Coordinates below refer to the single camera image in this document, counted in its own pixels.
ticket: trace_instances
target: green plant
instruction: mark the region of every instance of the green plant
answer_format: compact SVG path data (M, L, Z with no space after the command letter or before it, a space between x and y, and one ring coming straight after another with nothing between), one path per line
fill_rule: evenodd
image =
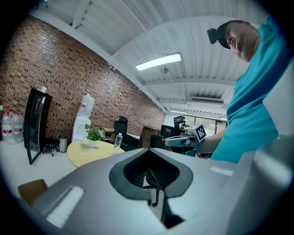
M86 132L88 133L88 136L84 138L87 138L88 140L93 140L93 141L97 141L101 139L102 134L100 133L99 130L90 129L90 126L88 124L85 124L85 129L86 129Z

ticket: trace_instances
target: yellow table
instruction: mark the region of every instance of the yellow table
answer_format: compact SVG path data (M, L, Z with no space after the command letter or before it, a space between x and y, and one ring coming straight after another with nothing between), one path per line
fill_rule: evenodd
M78 140L68 146L68 158L74 166L80 167L92 161L111 157L113 147L114 145L112 144L98 141L97 147L90 148L88 140Z

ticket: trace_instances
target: ceiling light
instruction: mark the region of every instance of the ceiling light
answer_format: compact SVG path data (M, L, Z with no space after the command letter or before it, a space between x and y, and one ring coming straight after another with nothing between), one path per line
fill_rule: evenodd
M177 62L177 61L181 61L181 55L179 52L174 53L174 54L169 54L151 61L147 61L145 63L139 64L136 66L136 68L141 71L143 69L146 68L151 68L157 65L162 65L162 64L167 64L167 63L171 63L171 62Z
M170 110L170 112L181 112L181 113L188 113L188 112L183 112L183 111L176 111L176 110Z

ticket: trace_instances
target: water bottle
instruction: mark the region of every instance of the water bottle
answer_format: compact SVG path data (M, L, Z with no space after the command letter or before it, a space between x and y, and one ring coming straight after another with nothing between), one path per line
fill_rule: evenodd
M16 113L12 117L13 139L15 142L23 140L23 116L20 113Z
M14 114L14 111L12 108L10 108L9 106L6 106L6 110L5 111L8 111L9 112L9 116L12 117L13 114Z
M83 100L79 106L79 111L77 115L89 117L94 107L94 103L94 98L92 98L89 94L84 95Z
M2 118L2 137L6 143L13 142L11 117L9 111L6 111Z
M0 134L0 141L3 140L3 139L2 139L2 113L3 113L3 106L0 105L0 120L1 120L1 122L0 122L0 131L1 131L1 134Z
M117 155L119 153L119 148L120 148L122 139L123 139L123 136L121 135L121 133L119 133L115 138L113 155Z

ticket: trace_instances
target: window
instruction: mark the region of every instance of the window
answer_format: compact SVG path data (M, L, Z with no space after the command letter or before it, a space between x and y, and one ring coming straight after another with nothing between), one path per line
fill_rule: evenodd
M218 122L216 132L219 133L219 132L223 131L224 129L226 129L226 123L225 122L223 122L223 123Z
M195 124L195 117L184 115L186 126L192 126Z
M186 125L193 125L195 123L202 123L206 135L211 136L215 134L215 120L213 119L207 119L207 118L202 118L202 117L194 117L194 116L189 116L189 115L184 115L185 120L186 120Z

